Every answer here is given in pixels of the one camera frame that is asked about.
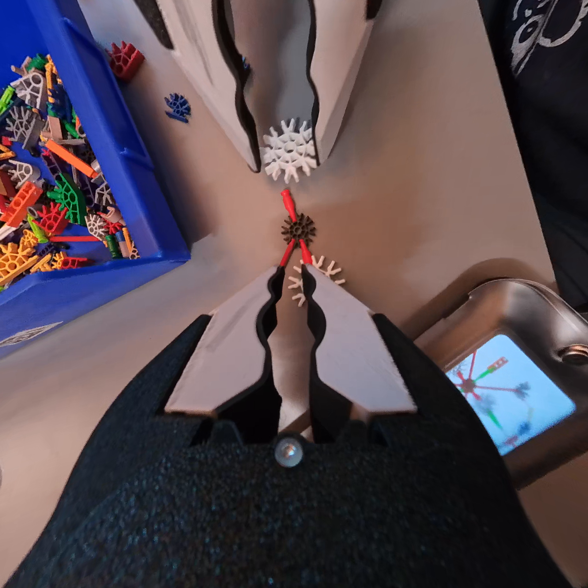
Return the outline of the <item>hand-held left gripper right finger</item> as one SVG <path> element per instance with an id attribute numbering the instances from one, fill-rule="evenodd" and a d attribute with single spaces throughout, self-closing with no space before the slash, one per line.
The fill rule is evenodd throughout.
<path id="1" fill-rule="evenodd" d="M 374 313 L 312 265 L 302 269 L 314 342 L 309 387 L 318 422 L 369 422 L 417 407 L 380 334 Z"/>

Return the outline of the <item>white snowflake connector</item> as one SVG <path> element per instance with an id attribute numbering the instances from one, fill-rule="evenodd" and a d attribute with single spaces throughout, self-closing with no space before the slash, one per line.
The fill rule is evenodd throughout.
<path id="1" fill-rule="evenodd" d="M 319 258 L 312 255 L 312 266 L 336 285 L 343 286 L 346 283 L 346 279 L 342 277 L 342 268 L 335 260 L 330 260 L 328 264 L 326 261 L 324 255 L 321 255 Z M 288 276 L 287 284 L 288 290 L 292 291 L 291 299 L 296 302 L 298 307 L 303 307 L 306 303 L 306 297 L 303 292 L 302 265 L 303 261 L 300 261 L 297 266 L 292 266 L 293 274 Z"/>
<path id="2" fill-rule="evenodd" d="M 318 160 L 313 140 L 313 129 L 307 121 L 297 119 L 281 121 L 281 131 L 269 129 L 263 136 L 262 160 L 265 173 L 274 181 L 283 175 L 283 181 L 299 181 L 299 173 L 310 176 L 317 168 Z"/>

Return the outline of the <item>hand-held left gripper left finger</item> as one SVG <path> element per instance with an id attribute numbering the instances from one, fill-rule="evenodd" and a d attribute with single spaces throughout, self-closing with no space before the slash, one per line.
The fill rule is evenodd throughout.
<path id="1" fill-rule="evenodd" d="M 272 266 L 210 314 L 165 412 L 235 423 L 240 433 L 277 433 L 277 392 L 268 338 L 277 325 L 284 268 Z"/>

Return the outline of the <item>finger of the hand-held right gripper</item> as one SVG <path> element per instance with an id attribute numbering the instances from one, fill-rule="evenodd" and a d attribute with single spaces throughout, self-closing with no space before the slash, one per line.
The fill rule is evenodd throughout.
<path id="1" fill-rule="evenodd" d="M 373 1 L 309 1 L 306 74 L 317 164 L 329 156 L 341 128 L 373 28 Z"/>
<path id="2" fill-rule="evenodd" d="M 258 131 L 245 99 L 251 69 L 233 34 L 230 1 L 157 1 L 173 56 L 250 169 L 261 171 Z"/>

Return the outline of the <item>black snowflake connector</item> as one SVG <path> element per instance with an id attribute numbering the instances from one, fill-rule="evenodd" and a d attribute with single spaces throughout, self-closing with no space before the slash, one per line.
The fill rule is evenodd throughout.
<path id="1" fill-rule="evenodd" d="M 303 242 L 310 247 L 316 236 L 314 221 L 304 213 L 297 213 L 295 220 L 288 217 L 282 225 L 282 236 L 287 245 L 294 243 L 294 247 L 299 247 L 299 242 Z"/>

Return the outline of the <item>person's dark printed t-shirt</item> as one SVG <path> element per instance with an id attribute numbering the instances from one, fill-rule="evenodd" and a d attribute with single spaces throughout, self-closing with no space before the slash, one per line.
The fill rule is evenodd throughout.
<path id="1" fill-rule="evenodd" d="M 478 1 L 561 297 L 587 313 L 587 1 Z"/>

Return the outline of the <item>blue snowflake connector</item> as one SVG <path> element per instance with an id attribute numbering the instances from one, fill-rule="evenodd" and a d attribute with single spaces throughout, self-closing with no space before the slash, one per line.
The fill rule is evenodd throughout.
<path id="1" fill-rule="evenodd" d="M 164 98 L 168 118 L 189 123 L 189 117 L 192 115 L 192 109 L 187 99 L 179 93 L 170 93 Z"/>

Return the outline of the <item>red fan-shaped connector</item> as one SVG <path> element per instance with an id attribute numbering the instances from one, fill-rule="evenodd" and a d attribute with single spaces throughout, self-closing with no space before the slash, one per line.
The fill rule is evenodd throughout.
<path id="1" fill-rule="evenodd" d="M 111 43 L 111 50 L 107 54 L 114 76 L 122 82 L 130 82 L 145 61 L 143 53 L 125 41 L 121 41 L 120 45 Z"/>

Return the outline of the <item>blue plastic bin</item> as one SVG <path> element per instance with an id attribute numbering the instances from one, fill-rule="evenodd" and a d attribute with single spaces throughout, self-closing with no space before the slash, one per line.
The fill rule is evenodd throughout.
<path id="1" fill-rule="evenodd" d="M 122 212 L 139 259 L 113 260 L 100 242 L 71 242 L 80 269 L 37 272 L 1 293 L 1 357 L 189 260 L 151 158 L 77 1 L 1 1 L 1 91 L 11 66 L 50 55 Z"/>

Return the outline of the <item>pile of colourful construction pieces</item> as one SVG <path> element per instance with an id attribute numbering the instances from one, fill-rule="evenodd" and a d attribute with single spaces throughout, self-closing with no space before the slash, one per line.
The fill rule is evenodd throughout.
<path id="1" fill-rule="evenodd" d="M 1 291 L 139 251 L 49 54 L 1 95 Z"/>

